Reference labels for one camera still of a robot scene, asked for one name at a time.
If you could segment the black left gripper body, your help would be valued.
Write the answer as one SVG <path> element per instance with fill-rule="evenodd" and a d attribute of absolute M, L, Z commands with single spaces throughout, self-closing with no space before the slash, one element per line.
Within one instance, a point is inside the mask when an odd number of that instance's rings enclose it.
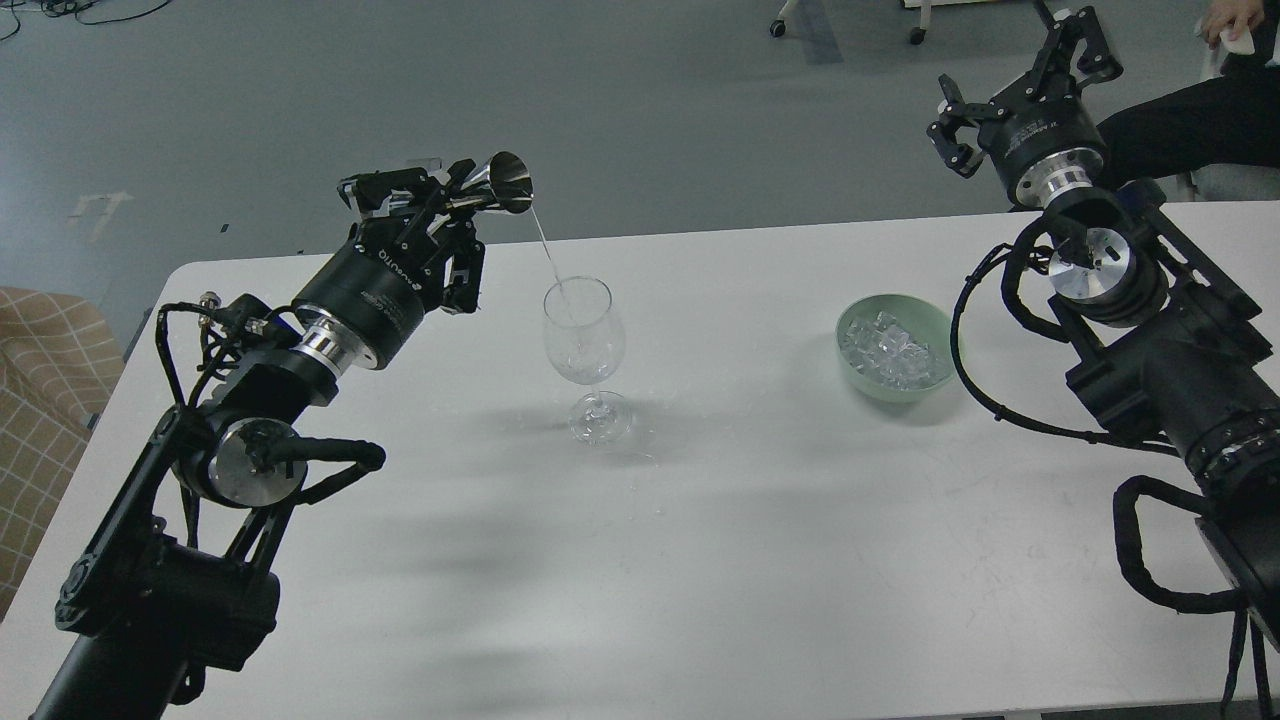
<path fill-rule="evenodd" d="M 425 261 L 431 254 L 343 246 L 294 296 L 292 311 L 306 325 L 338 324 L 353 364 L 381 370 L 429 314 Z"/>

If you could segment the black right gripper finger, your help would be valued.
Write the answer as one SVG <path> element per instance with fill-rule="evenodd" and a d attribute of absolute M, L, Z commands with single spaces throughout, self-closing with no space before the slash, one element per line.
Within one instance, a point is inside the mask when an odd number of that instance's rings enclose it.
<path fill-rule="evenodd" d="M 969 102 L 950 76 L 938 77 L 943 100 L 937 119 L 925 129 L 943 164 L 957 176 L 972 178 L 983 163 L 983 152 L 973 145 L 963 143 L 957 133 L 963 128 L 982 129 L 984 123 L 996 120 L 996 105 Z"/>
<path fill-rule="evenodd" d="M 1093 6 L 1076 10 L 1038 6 L 1036 14 L 1046 37 L 1030 69 L 1015 81 L 1016 100 L 1065 97 L 1091 85 L 1112 82 L 1124 73 Z"/>

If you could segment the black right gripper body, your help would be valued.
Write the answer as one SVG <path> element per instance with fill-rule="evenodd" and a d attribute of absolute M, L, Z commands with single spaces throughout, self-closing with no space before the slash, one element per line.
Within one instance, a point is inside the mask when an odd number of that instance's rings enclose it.
<path fill-rule="evenodd" d="M 1105 143 L 1076 96 L 1006 111 L 980 128 L 980 149 L 992 161 L 1009 201 L 1042 209 L 1105 168 Z"/>

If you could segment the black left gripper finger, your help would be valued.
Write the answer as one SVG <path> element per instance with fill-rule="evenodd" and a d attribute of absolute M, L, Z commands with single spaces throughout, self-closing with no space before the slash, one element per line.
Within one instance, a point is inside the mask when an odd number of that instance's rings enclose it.
<path fill-rule="evenodd" d="M 364 173 L 344 178 L 338 193 L 357 220 L 346 249 L 436 251 L 430 231 L 442 208 L 442 183 L 422 168 Z"/>
<path fill-rule="evenodd" d="M 476 238 L 476 210 L 466 202 L 457 208 L 451 205 L 461 200 L 462 186 L 476 169 L 474 160 L 461 160 L 449 168 L 447 200 L 429 229 L 435 250 L 425 261 L 426 313 L 440 310 L 458 315 L 477 310 L 485 250 Z"/>

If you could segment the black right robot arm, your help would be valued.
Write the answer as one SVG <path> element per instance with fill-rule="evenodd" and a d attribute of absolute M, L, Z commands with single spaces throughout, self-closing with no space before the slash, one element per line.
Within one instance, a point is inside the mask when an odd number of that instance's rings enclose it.
<path fill-rule="evenodd" d="M 1032 67 L 983 102 L 969 102 L 941 76 L 943 101 L 927 131 L 948 169 L 969 178 L 989 160 L 1012 208 L 1036 213 L 965 281 L 948 328 L 956 375 L 998 421 L 1184 461 L 1196 491 L 1146 475 L 1116 488 L 1120 571 L 1158 606 L 1231 615 L 1219 707 L 1231 703 L 1243 655 L 1251 652 L 1260 716 L 1275 719 L 1265 651 L 1277 646 L 1277 395 L 1256 372 L 1272 352 L 1253 325 L 1260 306 L 1164 214 L 1165 196 L 1152 179 L 1116 191 L 1100 186 L 1108 152 L 1082 95 L 1116 79 L 1123 65 L 1092 6 L 1053 12 L 1038 1 L 1034 8 L 1046 38 Z M 1000 293 L 1012 319 L 1076 352 L 1065 380 L 1097 432 L 1021 415 L 969 377 L 961 319 L 995 269 L 1004 273 Z M 1153 579 L 1137 514 L 1143 497 L 1194 516 L 1226 591 L 1171 591 Z"/>

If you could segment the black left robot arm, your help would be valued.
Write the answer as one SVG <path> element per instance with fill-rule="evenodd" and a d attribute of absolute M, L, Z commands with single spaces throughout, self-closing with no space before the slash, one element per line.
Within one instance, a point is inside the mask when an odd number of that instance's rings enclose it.
<path fill-rule="evenodd" d="M 70 565 L 52 611 L 74 635 L 36 719 L 159 719 L 239 671 L 276 626 L 273 564 L 294 510 L 379 471 L 371 441 L 297 421 L 352 368 L 381 370 L 429 313 L 477 310 L 477 214 L 520 214 L 512 152 L 344 178 L 342 246 L 292 299 L 164 304 L 157 360 L 172 406 Z"/>

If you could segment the person's hand holding white object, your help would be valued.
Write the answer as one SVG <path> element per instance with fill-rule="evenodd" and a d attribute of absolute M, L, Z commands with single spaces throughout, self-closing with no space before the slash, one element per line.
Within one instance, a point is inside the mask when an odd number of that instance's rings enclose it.
<path fill-rule="evenodd" d="M 1196 23 L 1196 35 L 1210 47 L 1217 47 L 1226 33 L 1228 41 L 1252 35 L 1265 22 L 1265 3 L 1247 0 L 1208 1 Z"/>

